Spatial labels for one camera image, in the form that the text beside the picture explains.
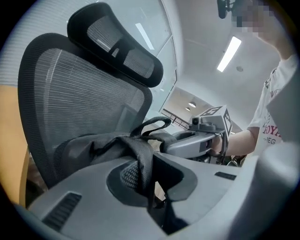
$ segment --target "mesh headrest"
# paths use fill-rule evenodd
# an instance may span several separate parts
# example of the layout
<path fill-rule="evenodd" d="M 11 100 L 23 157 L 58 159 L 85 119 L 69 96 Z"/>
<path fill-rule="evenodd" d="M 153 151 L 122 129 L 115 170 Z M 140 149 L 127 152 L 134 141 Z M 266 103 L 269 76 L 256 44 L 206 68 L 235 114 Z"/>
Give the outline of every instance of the mesh headrest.
<path fill-rule="evenodd" d="M 147 87 L 163 76 L 161 62 L 123 28 L 106 3 L 93 3 L 75 12 L 67 24 L 69 39 Z"/>

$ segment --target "office chair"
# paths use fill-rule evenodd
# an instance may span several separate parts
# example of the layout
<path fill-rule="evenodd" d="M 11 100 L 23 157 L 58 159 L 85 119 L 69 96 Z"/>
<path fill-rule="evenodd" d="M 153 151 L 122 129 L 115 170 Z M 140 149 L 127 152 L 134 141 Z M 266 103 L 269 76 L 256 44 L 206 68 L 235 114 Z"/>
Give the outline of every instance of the office chair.
<path fill-rule="evenodd" d="M 68 37 L 43 34 L 27 46 L 18 98 L 32 157 L 51 188 L 68 175 L 61 152 L 79 136 L 130 133 L 150 108 L 148 87 L 163 67 L 122 27 L 106 4 L 74 13 Z"/>

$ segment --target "black vent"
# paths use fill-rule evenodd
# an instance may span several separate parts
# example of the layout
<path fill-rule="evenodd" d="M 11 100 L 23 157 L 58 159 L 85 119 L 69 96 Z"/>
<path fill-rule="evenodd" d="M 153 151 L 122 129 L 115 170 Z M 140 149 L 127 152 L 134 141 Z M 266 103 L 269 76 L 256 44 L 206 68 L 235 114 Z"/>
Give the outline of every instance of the black vent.
<path fill-rule="evenodd" d="M 59 231 L 79 203 L 80 199 L 80 195 L 68 193 L 44 218 L 43 223 L 54 230 Z"/>

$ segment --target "yellow wooden surface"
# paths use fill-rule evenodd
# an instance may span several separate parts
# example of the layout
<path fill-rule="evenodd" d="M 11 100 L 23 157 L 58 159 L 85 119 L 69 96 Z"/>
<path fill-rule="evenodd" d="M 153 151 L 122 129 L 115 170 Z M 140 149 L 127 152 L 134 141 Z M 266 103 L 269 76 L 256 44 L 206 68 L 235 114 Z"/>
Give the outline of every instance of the yellow wooden surface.
<path fill-rule="evenodd" d="M 25 206 L 29 163 L 17 88 L 0 85 L 0 182 L 9 199 Z"/>

